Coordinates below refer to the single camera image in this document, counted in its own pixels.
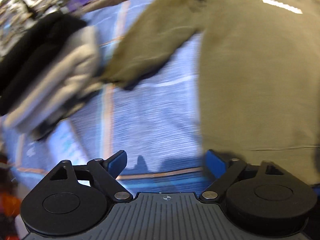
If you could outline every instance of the orange fabric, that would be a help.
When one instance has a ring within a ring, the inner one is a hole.
[[[16,217],[20,214],[20,199],[8,194],[1,193],[2,205],[4,208],[4,215],[6,217]]]
[[[19,240],[18,236],[7,236],[5,240]]]

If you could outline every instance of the crosshair marking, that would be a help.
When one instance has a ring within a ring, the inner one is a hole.
[[[163,199],[166,200],[166,201],[168,201],[168,200],[171,199],[171,197],[167,195],[167,196],[164,196]]]

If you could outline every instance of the white fabric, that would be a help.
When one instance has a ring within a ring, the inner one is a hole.
[[[94,26],[71,35],[60,54],[9,112],[4,125],[30,133],[90,82],[99,64]]]
[[[28,230],[26,229],[26,226],[24,225],[24,222],[23,222],[20,214],[18,216],[16,216],[14,223],[15,223],[15,228],[16,228],[19,239],[23,239],[24,237],[26,237],[29,234]]]

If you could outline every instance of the pile of clothes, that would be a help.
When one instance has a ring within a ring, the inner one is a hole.
[[[101,88],[94,26],[60,11],[39,20],[0,63],[4,125],[34,139]]]

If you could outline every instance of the shirt sleeve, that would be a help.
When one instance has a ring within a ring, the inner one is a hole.
[[[206,0],[155,0],[119,43],[102,81],[127,88],[156,72],[203,28],[205,7]]]

